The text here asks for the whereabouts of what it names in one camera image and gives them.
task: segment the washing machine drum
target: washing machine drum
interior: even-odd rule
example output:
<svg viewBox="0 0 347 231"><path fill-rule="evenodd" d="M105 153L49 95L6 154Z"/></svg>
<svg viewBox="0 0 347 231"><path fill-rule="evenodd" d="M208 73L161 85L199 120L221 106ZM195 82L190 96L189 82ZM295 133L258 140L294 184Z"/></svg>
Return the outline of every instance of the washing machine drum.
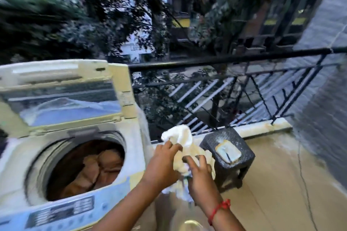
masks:
<svg viewBox="0 0 347 231"><path fill-rule="evenodd" d="M29 205L83 194L114 182L126 144L119 132L74 137L50 144L33 162L25 181Z"/></svg>

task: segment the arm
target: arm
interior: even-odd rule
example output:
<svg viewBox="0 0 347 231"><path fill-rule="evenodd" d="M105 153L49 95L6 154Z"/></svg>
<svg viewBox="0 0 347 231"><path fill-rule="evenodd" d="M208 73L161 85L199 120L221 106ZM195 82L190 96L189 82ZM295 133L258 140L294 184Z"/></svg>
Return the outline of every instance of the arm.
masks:
<svg viewBox="0 0 347 231"><path fill-rule="evenodd" d="M206 217L209 217L213 210L223 202L223 198L211 176L212 168L206 163L204 155L199 156L199 167L190 156L185 156L184 159L184 162L188 163L193 176L188 180L189 194ZM212 220L212 225L216 231L245 231L229 209L219 209Z"/></svg>
<svg viewBox="0 0 347 231"><path fill-rule="evenodd" d="M182 150L182 146L169 141L158 145L138 185L94 225L92 231L130 231L160 192L180 178L180 173L173 169L178 150Z"/></svg>

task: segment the metal railing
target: metal railing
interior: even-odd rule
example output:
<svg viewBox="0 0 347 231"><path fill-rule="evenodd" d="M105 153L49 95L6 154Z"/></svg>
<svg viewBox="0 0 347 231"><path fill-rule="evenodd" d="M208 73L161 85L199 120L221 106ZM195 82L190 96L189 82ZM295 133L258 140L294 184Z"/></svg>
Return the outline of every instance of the metal railing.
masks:
<svg viewBox="0 0 347 231"><path fill-rule="evenodd" d="M293 103L323 68L340 65L340 53L347 47L149 62L129 69L137 102L158 129L152 136L157 140L179 124L201 134L293 115ZM308 60L300 64L303 57ZM185 72L161 75L178 67Z"/></svg>

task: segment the black stool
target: black stool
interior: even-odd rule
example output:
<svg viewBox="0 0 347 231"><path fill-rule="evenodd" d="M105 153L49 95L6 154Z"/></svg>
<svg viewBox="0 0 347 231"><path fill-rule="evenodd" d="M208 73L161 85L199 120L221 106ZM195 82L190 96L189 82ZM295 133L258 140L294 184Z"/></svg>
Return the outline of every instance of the black stool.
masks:
<svg viewBox="0 0 347 231"><path fill-rule="evenodd" d="M216 152L216 146L223 140L230 141L240 150L241 157L236 162L226 163ZM222 193L234 187L242 187L242 180L250 168L255 154L234 128L230 127L207 134L202 140L200 147L204 150L209 150L215 159L215 183L219 192Z"/></svg>

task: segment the red string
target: red string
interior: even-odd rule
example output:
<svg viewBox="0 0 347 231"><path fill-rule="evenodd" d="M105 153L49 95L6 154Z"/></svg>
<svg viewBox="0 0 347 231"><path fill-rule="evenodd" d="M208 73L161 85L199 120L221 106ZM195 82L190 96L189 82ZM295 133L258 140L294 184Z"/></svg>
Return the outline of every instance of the red string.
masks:
<svg viewBox="0 0 347 231"><path fill-rule="evenodd" d="M223 209L229 209L230 207L230 199L227 199L225 201L223 201L222 203L220 203L212 212L212 214L210 215L209 219L208 219L208 222L210 224L210 226L212 226L212 220L213 218L215 217L215 214L217 213L217 211L220 209L220 208L223 208Z"/></svg>

